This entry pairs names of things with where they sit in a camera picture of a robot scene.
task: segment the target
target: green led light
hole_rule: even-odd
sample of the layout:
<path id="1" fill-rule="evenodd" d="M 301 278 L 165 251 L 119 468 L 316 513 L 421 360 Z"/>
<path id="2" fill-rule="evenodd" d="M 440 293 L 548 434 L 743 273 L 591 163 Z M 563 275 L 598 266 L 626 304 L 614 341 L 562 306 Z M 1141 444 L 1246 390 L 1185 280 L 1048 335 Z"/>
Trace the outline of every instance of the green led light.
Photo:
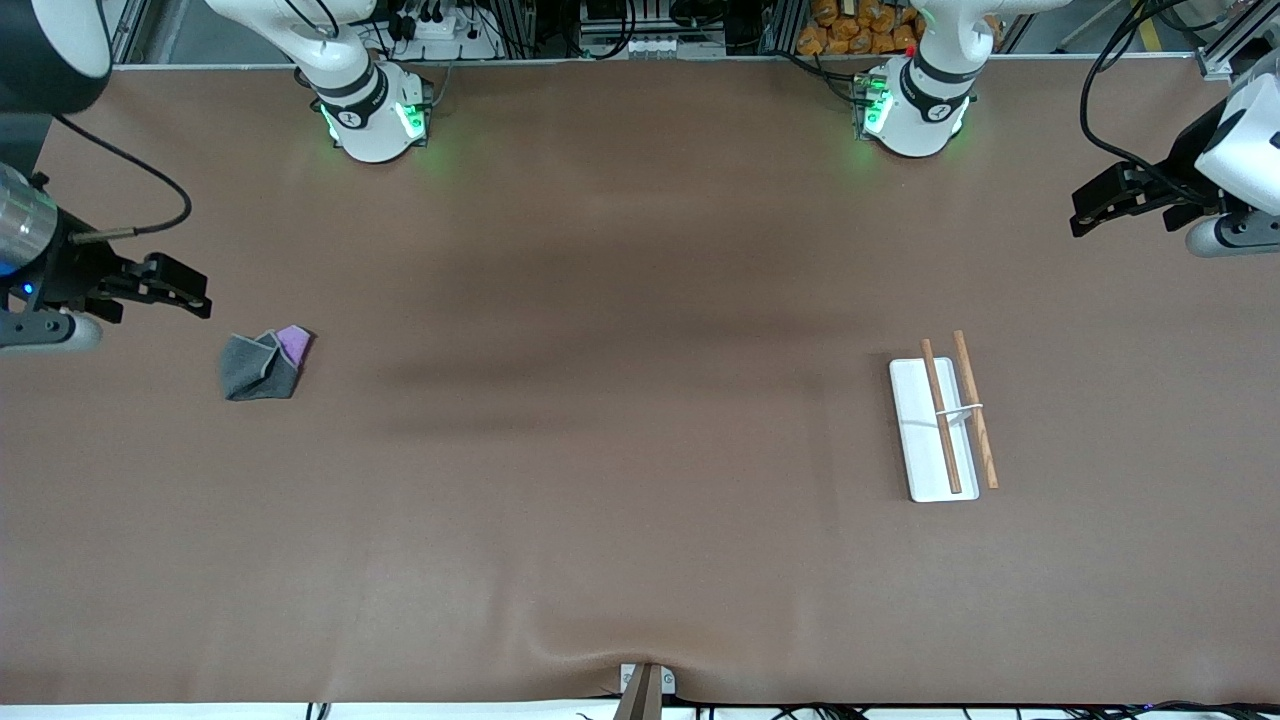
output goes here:
<path id="1" fill-rule="evenodd" d="M 964 111 L 969 109 L 969 99 L 965 97 L 964 102 L 960 104 L 960 109 L 956 110 L 956 123 L 951 126 L 951 135 L 960 132 L 964 126 Z"/>
<path id="2" fill-rule="evenodd" d="M 867 109 L 867 122 L 864 124 L 868 132 L 879 132 L 884 129 L 884 119 L 888 118 L 888 111 L 893 108 L 893 94 L 887 90 L 881 95 L 881 99 L 872 104 Z"/>
<path id="3" fill-rule="evenodd" d="M 422 110 L 413 105 L 396 104 L 396 114 L 399 115 L 401 124 L 410 137 L 422 137 Z"/>
<path id="4" fill-rule="evenodd" d="M 329 109 L 320 105 L 320 114 L 324 115 L 324 122 L 329 126 L 329 137 L 332 137 L 334 142 L 338 142 L 338 128 L 333 127 L 333 117 L 329 115 Z"/>

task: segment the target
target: wooden chopstick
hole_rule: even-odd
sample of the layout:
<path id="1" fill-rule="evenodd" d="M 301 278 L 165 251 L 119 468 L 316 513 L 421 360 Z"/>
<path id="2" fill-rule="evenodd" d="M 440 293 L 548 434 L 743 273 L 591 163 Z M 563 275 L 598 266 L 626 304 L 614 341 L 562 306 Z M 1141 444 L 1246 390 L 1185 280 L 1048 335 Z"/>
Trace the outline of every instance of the wooden chopstick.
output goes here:
<path id="1" fill-rule="evenodd" d="M 973 379 L 973 365 L 969 364 L 969 346 L 964 342 L 964 332 L 951 333 L 956 342 L 956 359 L 960 360 L 960 380 L 964 384 L 965 405 L 977 405 L 978 383 Z M 1000 482 L 996 480 L 996 459 L 991 455 L 991 441 L 987 439 L 987 419 L 982 414 L 982 407 L 973 409 L 973 428 L 978 433 L 978 452 L 982 454 L 982 474 L 987 478 L 987 487 L 996 489 Z"/>
<path id="2" fill-rule="evenodd" d="M 947 409 L 942 401 L 942 386 L 938 383 L 938 369 L 933 366 L 933 345 L 929 338 L 920 341 L 920 352 L 924 354 L 924 373 L 929 375 L 929 392 L 933 393 L 933 411 L 942 413 Z M 942 459 L 947 464 L 947 482 L 951 483 L 951 495 L 959 495 L 960 470 L 956 468 L 956 448 L 951 445 L 951 423 L 946 415 L 934 415 L 938 420 L 938 437 L 942 439 Z"/>

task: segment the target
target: brown tabletop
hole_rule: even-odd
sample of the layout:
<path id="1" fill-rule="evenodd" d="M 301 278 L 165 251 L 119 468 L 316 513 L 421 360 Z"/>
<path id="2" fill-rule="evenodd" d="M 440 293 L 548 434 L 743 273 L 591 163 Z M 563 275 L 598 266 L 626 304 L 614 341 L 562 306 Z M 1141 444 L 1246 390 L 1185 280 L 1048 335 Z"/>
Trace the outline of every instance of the brown tabletop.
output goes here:
<path id="1" fill-rule="evenodd" d="M 1073 240 L 1085 63 L 992 63 L 905 160 L 782 63 L 465 68 L 430 146 L 287 72 L 122 72 L 83 124 L 184 183 L 214 318 L 0 370 L 0 698 L 495 701 L 617 664 L 699 701 L 1280 700 L 1280 258 Z M 1103 77 L 1161 158 L 1225 91 Z M 97 227 L 166 188 L 55 128 Z M 319 333 L 221 400 L 230 333 Z M 908 500 L 886 364 L 969 338 L 1002 488 Z"/>

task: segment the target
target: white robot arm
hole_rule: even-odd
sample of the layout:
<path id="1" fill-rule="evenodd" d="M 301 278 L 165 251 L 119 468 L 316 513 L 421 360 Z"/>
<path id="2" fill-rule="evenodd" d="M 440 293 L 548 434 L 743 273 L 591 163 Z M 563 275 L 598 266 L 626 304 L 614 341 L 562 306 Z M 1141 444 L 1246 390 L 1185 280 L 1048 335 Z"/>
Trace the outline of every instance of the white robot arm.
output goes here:
<path id="1" fill-rule="evenodd" d="M 1230 95 L 1188 126 L 1155 167 L 1184 192 L 1134 163 L 1116 163 L 1071 195 L 1073 234 L 1165 209 L 1165 229 L 1192 225 L 1193 255 L 1280 252 L 1280 50 L 1236 78 Z"/>
<path id="2" fill-rule="evenodd" d="M 986 15 L 1041 13 L 1070 0 L 911 0 L 925 32 L 910 58 L 899 56 L 870 70 L 884 79 L 877 110 L 864 131 L 908 158 L 942 150 L 960 131 L 969 88 L 995 46 Z"/>
<path id="3" fill-rule="evenodd" d="M 51 114 L 128 159 L 64 117 L 92 105 L 110 74 L 96 0 L 0 1 L 0 113 Z M 166 223 L 99 232 L 54 202 L 44 188 L 47 179 L 0 164 L 0 355 L 90 350 L 102 337 L 100 320 L 122 320 L 122 301 L 173 305 L 209 318 L 205 275 L 160 252 L 136 263 L 108 242 L 174 227 L 186 219 L 189 202 Z M 14 300 L 20 309 L 10 307 Z"/>
<path id="4" fill-rule="evenodd" d="M 329 133 L 364 163 L 385 163 L 426 138 L 431 99 L 422 78 L 375 63 L 349 23 L 376 0 L 206 0 L 288 55 L 320 96 Z"/>

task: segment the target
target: black cable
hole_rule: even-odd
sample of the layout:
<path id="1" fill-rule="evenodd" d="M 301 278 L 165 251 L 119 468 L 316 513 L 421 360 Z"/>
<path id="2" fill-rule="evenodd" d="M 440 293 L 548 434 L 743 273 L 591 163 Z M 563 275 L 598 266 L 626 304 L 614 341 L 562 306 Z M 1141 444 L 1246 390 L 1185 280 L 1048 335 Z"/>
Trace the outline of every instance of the black cable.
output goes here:
<path id="1" fill-rule="evenodd" d="M 1128 160 L 1134 165 L 1142 168 L 1148 176 L 1151 176 L 1152 179 L 1165 186 L 1170 192 L 1172 192 L 1178 197 L 1196 205 L 1212 205 L 1213 201 L 1211 199 L 1202 196 L 1199 192 L 1196 192 L 1192 188 L 1188 188 L 1183 184 L 1174 182 L 1169 176 L 1166 176 L 1164 172 L 1156 168 L 1152 163 L 1138 156 L 1137 154 L 1102 140 L 1089 127 L 1089 94 L 1093 90 L 1093 81 L 1097 79 L 1097 76 L 1100 73 L 1106 72 L 1112 65 L 1115 65 L 1115 63 L 1120 59 L 1120 56 L 1124 55 L 1125 49 L 1121 49 L 1115 56 L 1111 55 L 1116 50 L 1116 46 L 1119 46 L 1120 42 L 1126 36 L 1135 32 L 1143 22 L 1148 20 L 1149 18 L 1164 10 L 1167 10 L 1178 5 L 1179 3 L 1185 3 L 1185 1 L 1187 0 L 1166 0 L 1165 3 L 1157 3 L 1156 5 L 1149 5 L 1147 0 L 1143 0 L 1140 3 L 1137 3 L 1132 10 L 1125 13 L 1125 19 L 1116 27 L 1115 32 L 1112 32 L 1111 38 L 1107 41 L 1107 45 L 1103 47 L 1102 53 L 1100 53 L 1098 56 L 1093 60 L 1093 65 L 1089 68 L 1088 74 L 1084 76 L 1084 85 L 1080 88 L 1080 132 L 1084 133 L 1085 140 L 1088 140 L 1101 150 L 1106 150 L 1107 152 L 1117 158 L 1121 158 L 1124 160 Z"/>
<path id="2" fill-rule="evenodd" d="M 392 59 L 392 51 L 387 47 L 387 40 L 383 37 L 383 28 L 374 23 L 374 32 L 378 33 L 378 46 L 383 50 L 383 56 L 388 60 Z"/>
<path id="3" fill-rule="evenodd" d="M 826 702 L 812 702 L 804 705 L 788 705 L 788 706 L 762 706 L 762 705 L 733 705 L 733 703 L 692 703 L 676 697 L 677 707 L 695 707 L 699 710 L 707 710 L 705 720 L 714 720 L 714 712 L 717 707 L 722 708 L 776 708 L 778 712 L 774 714 L 769 720 L 795 720 L 797 717 L 797 711 L 808 710 L 814 714 L 815 720 L 868 720 L 865 711 L 872 707 L 918 707 L 910 705 L 863 705 L 852 706 L 844 703 L 826 703 Z M 1012 710 L 1018 720 L 1023 720 L 1023 708 L 1010 705 L 991 706 L 993 708 Z M 1230 705 L 1199 705 L 1187 701 L 1165 701 L 1151 705 L 1112 705 L 1112 706 L 1037 706 L 1036 710 L 1050 710 L 1065 714 L 1068 717 L 1039 717 L 1037 720 L 1144 720 L 1144 716 L 1149 712 L 1161 711 L 1178 711 L 1184 714 L 1222 714 L 1231 720 L 1267 720 L 1265 715 L 1280 715 L 1280 706 L 1276 705 L 1263 705 L 1263 703 L 1230 703 Z M 960 711 L 970 717 L 968 707 L 960 707 Z"/>
<path id="4" fill-rule="evenodd" d="M 809 74 L 812 74 L 814 77 L 823 77 L 823 76 L 826 76 L 826 77 L 829 77 L 831 79 L 841 79 L 841 81 L 845 81 L 845 82 L 852 82 L 854 81 L 854 76 L 851 76 L 851 74 L 841 74 L 841 73 L 832 73 L 832 72 L 822 70 L 819 68 L 815 68 L 815 67 L 810 65 L 809 63 L 805 63 L 803 59 L 800 59 L 799 55 L 787 53 L 786 50 L 769 50 L 769 51 L 764 53 L 764 55 L 774 55 L 774 56 L 778 56 L 778 58 L 786 58 L 787 60 L 791 61 L 791 64 L 794 64 L 795 67 L 800 68 L 801 70 L 804 70 L 804 72 L 806 72 L 806 73 L 809 73 Z"/>
<path id="5" fill-rule="evenodd" d="M 636 0 L 627 0 L 627 14 L 631 15 L 631 29 L 627 29 L 627 15 L 622 15 L 622 27 L 618 28 L 618 32 L 621 32 L 622 36 L 618 38 L 617 45 L 614 45 L 612 50 L 600 55 L 596 60 L 608 60 L 631 45 L 631 40 L 636 36 Z"/>
<path id="6" fill-rule="evenodd" d="M 832 95 L 840 97 L 841 100 L 849 102 L 850 105 L 861 104 L 860 100 L 855 100 L 851 95 L 846 95 L 845 92 L 841 92 L 838 87 L 836 87 L 835 81 L 832 81 L 831 74 L 822 68 L 822 60 L 819 60 L 817 55 L 813 56 L 813 64 L 818 67 L 818 72 L 822 74 L 822 81 L 827 83 L 827 90 L 829 90 Z"/>
<path id="7" fill-rule="evenodd" d="M 572 55 L 576 58 L 593 58 L 590 53 L 582 50 L 582 47 L 573 41 L 573 35 L 570 32 L 572 23 L 564 22 L 566 18 L 564 9 L 572 4 L 576 4 L 577 1 L 579 0 L 564 0 L 563 3 L 561 3 L 561 17 L 559 17 L 561 37 L 564 38 L 566 53 L 572 53 Z M 631 15 L 631 29 L 627 29 L 627 14 Z M 608 60 L 609 58 L 616 56 L 618 53 L 626 50 L 627 45 L 631 44 L 631 40 L 635 38 L 636 33 L 635 0 L 627 0 L 627 10 L 623 10 L 620 32 L 622 33 L 622 37 L 618 40 L 618 42 L 608 53 L 600 55 L 599 58 L 595 58 L 596 60 Z"/>
<path id="8" fill-rule="evenodd" d="M 457 58 L 449 60 L 449 69 L 444 70 L 444 82 L 440 83 L 440 92 L 433 92 L 431 104 L 428 108 L 435 109 L 440 102 L 444 102 L 444 94 L 449 91 L 449 78 L 453 77 L 453 65 L 457 61 Z"/>
<path id="9" fill-rule="evenodd" d="M 311 18 L 303 15 L 302 10 L 300 10 L 298 6 L 293 4 L 293 0 L 284 0 L 284 4 L 288 5 L 291 10 L 293 10 L 294 15 L 297 15 L 298 18 L 301 18 L 302 22 L 307 23 L 308 28 L 319 32 L 320 35 L 328 37 L 329 40 L 333 40 L 333 38 L 338 37 L 338 20 L 335 20 L 334 17 L 333 17 L 333 13 L 329 12 L 329 5 L 325 5 L 324 0 L 312 0 L 312 1 L 316 5 L 320 5 L 320 9 L 324 10 L 324 14 L 329 17 L 329 24 L 333 26 L 332 31 L 321 29 L 320 26 L 317 26 L 314 22 L 311 22 Z"/>
<path id="10" fill-rule="evenodd" d="M 749 47 L 751 45 L 758 45 L 760 42 L 760 37 L 762 36 L 756 35 L 751 40 L 746 40 L 744 42 L 718 42 L 717 45 L 719 45 L 721 47 L 730 47 L 730 49 L 732 49 L 732 47 Z"/>
<path id="11" fill-rule="evenodd" d="M 582 49 L 579 47 L 577 42 L 573 41 L 573 33 L 571 32 L 573 23 L 566 23 L 564 22 L 564 17 L 566 17 L 564 15 L 564 9 L 567 6 L 570 6 L 571 4 L 576 3 L 576 1 L 577 0 L 562 0 L 561 5 L 559 5 L 559 18 L 558 19 L 559 19 L 559 26 L 561 26 L 561 37 L 564 40 L 564 56 L 566 58 L 570 56 L 570 53 L 572 53 L 572 56 L 576 56 L 576 58 L 582 58 L 584 55 L 586 55 L 585 53 L 582 53 Z"/>
<path id="12" fill-rule="evenodd" d="M 187 218 L 191 217 L 191 196 L 187 195 L 187 191 L 183 190 L 183 187 L 180 184 L 178 184 L 173 178 L 170 178 L 169 176 L 166 176 L 166 174 L 161 173 L 160 170 L 152 168 L 146 161 L 136 158 L 131 152 L 120 150 L 119 147 L 111 145 L 110 142 L 102 140 L 101 137 L 99 137 L 99 136 L 88 132 L 87 129 L 79 127 L 78 124 L 68 120 L 65 115 L 60 115 L 60 114 L 59 115 L 54 115 L 54 119 L 58 120 L 59 123 L 61 123 L 67 129 L 74 132 L 76 135 L 83 137 L 84 140 L 92 142 L 93 145 L 97 145 L 99 147 L 106 150 L 108 152 L 111 152 L 113 155 L 123 158 L 123 159 L 128 160 L 129 163 L 133 163 L 134 165 L 142 168 L 143 170 L 146 170 L 147 173 L 150 173 L 151 176 L 154 176 L 160 182 L 163 182 L 163 183 L 168 184 L 169 187 L 172 187 L 173 191 L 178 193 L 178 197 L 182 197 L 182 211 L 178 213 L 174 218 L 172 218 L 169 220 L 165 220 L 163 223 L 156 223 L 154 225 L 142 225 L 142 227 L 132 228 L 133 229 L 133 234 L 148 234 L 148 233 L 166 231 L 169 228 L 177 227 L 183 220 L 186 220 Z"/>
<path id="13" fill-rule="evenodd" d="M 471 24 L 475 24 L 475 22 L 476 22 L 475 20 L 475 13 L 476 13 L 476 10 L 477 10 L 476 4 L 472 3 L 471 4 Z M 516 40 L 512 40 L 511 36 L 508 36 L 507 32 L 503 31 L 502 27 L 499 27 L 499 24 L 495 24 L 495 23 L 493 23 L 493 22 L 489 20 L 489 15 L 488 14 L 480 13 L 480 19 L 484 20 L 485 27 L 488 27 L 489 29 L 492 29 L 504 42 L 507 42 L 508 45 L 513 45 L 513 46 L 518 47 L 520 49 L 520 54 L 522 56 L 527 58 L 529 56 L 527 55 L 529 50 L 534 50 L 534 51 L 538 50 L 538 47 L 534 46 L 534 45 L 526 45 L 524 42 L 518 42 Z"/>
<path id="14" fill-rule="evenodd" d="M 1156 19 L 1160 20 L 1161 23 L 1164 23 L 1165 27 L 1167 27 L 1169 29 L 1171 29 L 1174 32 L 1187 32 L 1187 33 L 1194 33 L 1194 32 L 1206 31 L 1206 29 L 1208 29 L 1211 27 L 1216 27 L 1219 23 L 1222 22 L 1222 20 L 1219 19 L 1219 20 L 1210 20 L 1210 22 L 1207 22 L 1204 24 L 1188 26 L 1183 20 L 1171 19 L 1166 13 L 1157 13 L 1156 14 Z"/>

